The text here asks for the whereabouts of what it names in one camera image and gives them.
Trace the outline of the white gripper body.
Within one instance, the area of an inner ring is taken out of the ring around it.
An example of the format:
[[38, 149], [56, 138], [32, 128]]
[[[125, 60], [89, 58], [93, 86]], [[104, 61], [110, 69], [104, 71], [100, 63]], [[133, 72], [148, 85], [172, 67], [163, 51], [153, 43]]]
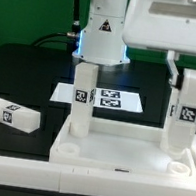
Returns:
[[123, 38], [129, 47], [196, 55], [196, 0], [130, 0]]

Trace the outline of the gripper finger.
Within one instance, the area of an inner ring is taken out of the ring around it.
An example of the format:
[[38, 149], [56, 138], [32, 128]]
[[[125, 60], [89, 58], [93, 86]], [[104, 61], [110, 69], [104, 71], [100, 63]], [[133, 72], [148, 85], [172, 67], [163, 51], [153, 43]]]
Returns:
[[174, 88], [181, 88], [182, 86], [182, 75], [178, 73], [178, 68], [176, 67], [176, 61], [179, 60], [180, 54], [176, 51], [167, 51], [166, 65], [170, 70], [172, 78], [170, 78], [170, 86]]

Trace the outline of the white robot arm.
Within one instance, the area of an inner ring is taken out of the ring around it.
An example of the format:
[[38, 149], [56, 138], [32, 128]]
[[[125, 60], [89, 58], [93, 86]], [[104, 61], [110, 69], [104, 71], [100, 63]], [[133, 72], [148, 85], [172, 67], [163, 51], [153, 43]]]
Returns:
[[196, 55], [196, 0], [90, 0], [79, 41], [76, 58], [106, 66], [127, 64], [128, 47], [165, 51], [175, 87], [174, 60]]

